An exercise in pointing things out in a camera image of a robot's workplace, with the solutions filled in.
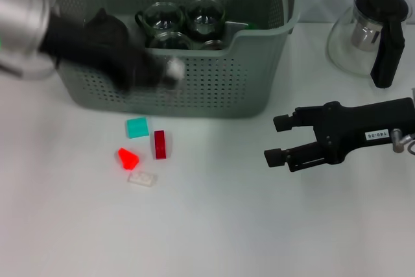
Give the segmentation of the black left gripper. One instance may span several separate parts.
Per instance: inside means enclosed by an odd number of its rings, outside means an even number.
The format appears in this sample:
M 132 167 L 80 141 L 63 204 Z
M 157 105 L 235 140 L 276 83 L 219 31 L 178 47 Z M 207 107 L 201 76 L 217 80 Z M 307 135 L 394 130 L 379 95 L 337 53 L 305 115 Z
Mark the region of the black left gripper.
M 102 45 L 88 37 L 81 25 L 56 14 L 49 17 L 48 27 L 40 45 L 40 52 L 60 60 L 92 67 L 108 76 L 123 91 L 132 88 L 147 91 L 175 92 L 181 77 L 161 75 L 140 79 L 140 72 L 167 70 L 167 63 L 146 50 L 133 45 Z

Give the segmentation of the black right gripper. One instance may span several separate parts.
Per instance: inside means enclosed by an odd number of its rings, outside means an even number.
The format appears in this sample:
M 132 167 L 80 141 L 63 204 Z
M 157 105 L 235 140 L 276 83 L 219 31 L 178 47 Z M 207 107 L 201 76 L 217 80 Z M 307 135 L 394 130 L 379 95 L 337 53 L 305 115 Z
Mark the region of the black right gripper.
M 317 165 L 339 164 L 356 149 L 392 143 L 395 129 L 414 133 L 414 103 L 410 98 L 345 107 L 339 102 L 296 108 L 292 115 L 273 118 L 278 132 L 311 126 L 316 142 L 264 152 L 269 167 L 285 164 L 291 172 Z

